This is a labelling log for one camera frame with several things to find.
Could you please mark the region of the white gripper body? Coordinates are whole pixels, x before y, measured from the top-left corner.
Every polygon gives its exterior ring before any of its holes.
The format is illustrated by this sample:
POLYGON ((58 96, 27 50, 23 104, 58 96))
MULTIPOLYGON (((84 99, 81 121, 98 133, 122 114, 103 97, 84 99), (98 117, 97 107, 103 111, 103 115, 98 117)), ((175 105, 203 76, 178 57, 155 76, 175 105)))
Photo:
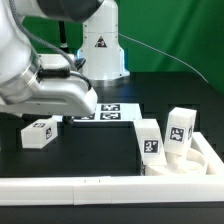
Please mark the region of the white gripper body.
POLYGON ((95 113, 97 101, 94 88, 82 79, 45 79, 25 102, 0 103, 0 112, 83 117, 95 113))

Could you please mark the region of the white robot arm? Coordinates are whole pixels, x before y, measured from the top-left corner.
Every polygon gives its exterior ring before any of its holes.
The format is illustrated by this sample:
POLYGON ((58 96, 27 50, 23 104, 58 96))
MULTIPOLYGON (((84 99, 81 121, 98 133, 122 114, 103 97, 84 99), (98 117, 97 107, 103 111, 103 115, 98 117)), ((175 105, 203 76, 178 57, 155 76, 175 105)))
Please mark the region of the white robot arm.
POLYGON ((90 116, 98 100, 93 85, 129 75, 114 0, 0 0, 0 112, 90 116), (77 57, 30 33, 25 16, 81 23, 77 57))

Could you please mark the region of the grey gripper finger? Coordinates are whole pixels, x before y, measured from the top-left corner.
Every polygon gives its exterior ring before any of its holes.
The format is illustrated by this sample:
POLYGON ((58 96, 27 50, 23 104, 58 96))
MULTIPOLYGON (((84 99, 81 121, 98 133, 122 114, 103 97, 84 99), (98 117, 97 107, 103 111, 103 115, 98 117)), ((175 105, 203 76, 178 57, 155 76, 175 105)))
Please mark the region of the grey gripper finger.
POLYGON ((74 117, 73 116, 63 116, 62 122, 65 125, 73 125, 74 124, 74 117))

